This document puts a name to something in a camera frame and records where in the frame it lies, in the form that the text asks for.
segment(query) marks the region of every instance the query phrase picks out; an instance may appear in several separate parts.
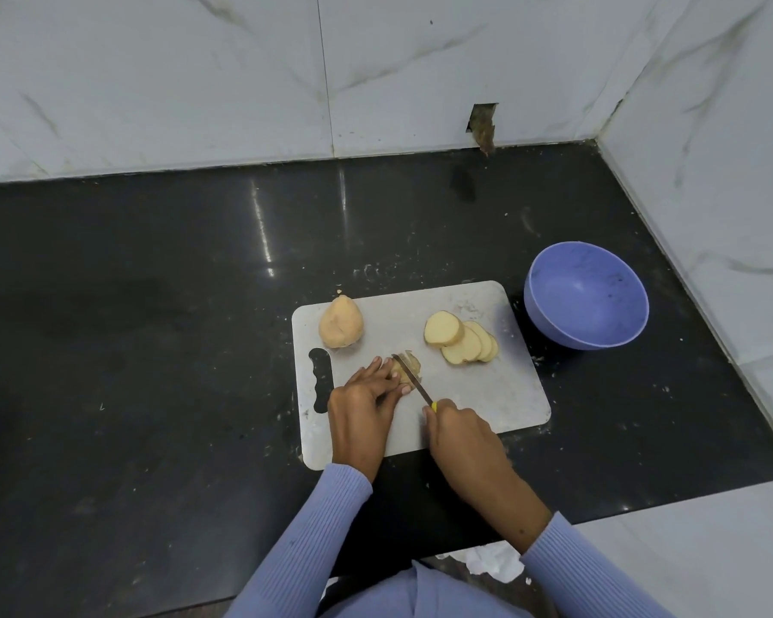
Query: blue sweater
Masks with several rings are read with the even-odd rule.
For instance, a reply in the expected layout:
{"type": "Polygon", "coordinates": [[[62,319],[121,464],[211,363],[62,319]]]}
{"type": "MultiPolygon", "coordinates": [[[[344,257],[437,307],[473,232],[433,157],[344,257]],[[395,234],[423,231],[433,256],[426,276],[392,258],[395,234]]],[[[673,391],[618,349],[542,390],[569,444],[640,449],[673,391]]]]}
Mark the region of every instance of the blue sweater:
{"type": "MultiPolygon", "coordinates": [[[[312,618],[340,547],[372,493],[352,467],[330,464],[315,490],[232,603],[227,618],[312,618]]],[[[566,618],[672,618],[557,513],[521,557],[566,618]]],[[[416,564],[332,607],[327,618],[529,616],[416,564]]]]}

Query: person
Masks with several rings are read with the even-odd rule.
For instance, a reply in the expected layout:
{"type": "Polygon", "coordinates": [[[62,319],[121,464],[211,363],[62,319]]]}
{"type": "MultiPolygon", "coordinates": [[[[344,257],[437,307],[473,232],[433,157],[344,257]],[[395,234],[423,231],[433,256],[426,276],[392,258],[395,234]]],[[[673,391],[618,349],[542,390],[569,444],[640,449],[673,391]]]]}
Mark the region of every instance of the person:
{"type": "MultiPolygon", "coordinates": [[[[372,492],[396,405],[410,391],[376,357],[329,400],[332,463],[227,618],[311,618],[352,520],[372,492]]],[[[429,449],[444,478],[519,553],[566,618],[671,618],[646,592],[552,513],[513,470],[504,446],[472,409],[424,407],[429,449]]],[[[330,607],[326,618],[529,616],[490,594],[414,563],[330,607]]]]}

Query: white cutting board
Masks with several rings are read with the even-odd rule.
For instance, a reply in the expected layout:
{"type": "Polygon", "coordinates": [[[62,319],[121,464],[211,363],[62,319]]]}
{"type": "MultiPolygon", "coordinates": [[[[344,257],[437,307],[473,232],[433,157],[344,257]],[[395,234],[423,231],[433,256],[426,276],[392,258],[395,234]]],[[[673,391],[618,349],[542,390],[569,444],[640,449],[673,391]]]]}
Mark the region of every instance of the white cutting board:
{"type": "MultiPolygon", "coordinates": [[[[499,283],[475,282],[398,292],[356,299],[355,303],[363,314],[363,336],[351,347],[342,349],[324,347],[318,335],[318,322],[329,303],[301,306],[292,314],[301,451],[307,467],[322,470],[332,461],[327,414],[314,410],[316,378],[309,358],[314,348],[329,352],[335,386],[345,384],[373,357],[409,349],[421,362],[421,383],[433,399],[448,397],[460,408],[473,408],[495,433],[533,427],[549,420],[550,403],[499,283]],[[462,321],[478,321],[494,334],[499,344],[495,360],[454,367],[443,359],[439,349],[428,347],[423,342],[423,325],[439,310],[450,311],[462,321]]],[[[418,391],[399,402],[386,441],[388,456],[426,446],[423,406],[418,391]]]]}

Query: peeled potato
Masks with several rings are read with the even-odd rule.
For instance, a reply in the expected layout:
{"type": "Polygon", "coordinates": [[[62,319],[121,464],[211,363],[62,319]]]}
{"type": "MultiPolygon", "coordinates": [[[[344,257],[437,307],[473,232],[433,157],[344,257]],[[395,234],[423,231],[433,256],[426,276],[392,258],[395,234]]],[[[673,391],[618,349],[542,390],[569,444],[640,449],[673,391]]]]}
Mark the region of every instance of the peeled potato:
{"type": "MultiPolygon", "coordinates": [[[[418,358],[412,355],[412,352],[409,349],[407,349],[403,353],[399,353],[398,355],[401,356],[401,359],[410,368],[410,370],[412,371],[412,374],[415,375],[415,379],[417,379],[420,382],[421,362],[418,360],[418,358]]],[[[397,360],[393,360],[392,362],[393,362],[392,369],[394,371],[397,371],[401,375],[401,383],[412,385],[412,387],[414,388],[412,382],[410,382],[410,378],[406,375],[404,368],[401,366],[401,363],[399,363],[397,360]]]]}
{"type": "Polygon", "coordinates": [[[450,364],[474,362],[481,355],[481,341],[478,334],[464,327],[464,337],[458,344],[442,347],[441,354],[450,364]]]}
{"type": "Polygon", "coordinates": [[[478,354],[477,359],[482,362],[489,362],[490,359],[492,359],[490,357],[490,354],[492,353],[492,336],[490,336],[487,331],[475,321],[464,321],[464,325],[474,331],[478,336],[478,340],[481,341],[481,353],[478,354]]]}
{"type": "Polygon", "coordinates": [[[492,351],[490,352],[490,355],[487,357],[479,357],[478,359],[482,362],[489,362],[490,360],[495,359],[495,356],[498,355],[498,341],[495,339],[495,336],[493,336],[491,333],[487,332],[487,335],[490,336],[490,340],[492,341],[492,351]]]}
{"type": "Polygon", "coordinates": [[[430,347],[449,347],[464,337],[464,324],[445,310],[436,312],[423,327],[423,339],[430,347]]]}
{"type": "Polygon", "coordinates": [[[346,295],[337,297],[320,317],[318,333],[327,347],[349,347],[363,335],[361,311],[346,295]]]}

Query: empty bowl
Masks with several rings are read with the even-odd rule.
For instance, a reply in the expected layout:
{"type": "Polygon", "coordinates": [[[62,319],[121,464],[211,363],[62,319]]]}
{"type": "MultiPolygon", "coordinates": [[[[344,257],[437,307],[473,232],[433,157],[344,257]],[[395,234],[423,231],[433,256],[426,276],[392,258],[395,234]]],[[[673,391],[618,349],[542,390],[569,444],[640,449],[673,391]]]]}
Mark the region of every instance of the empty bowl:
{"type": "Polygon", "coordinates": [[[633,340],[649,302],[633,269],[607,249],[580,241],[544,249],[524,283],[524,307],[550,340],[572,349],[605,349],[633,340]]]}

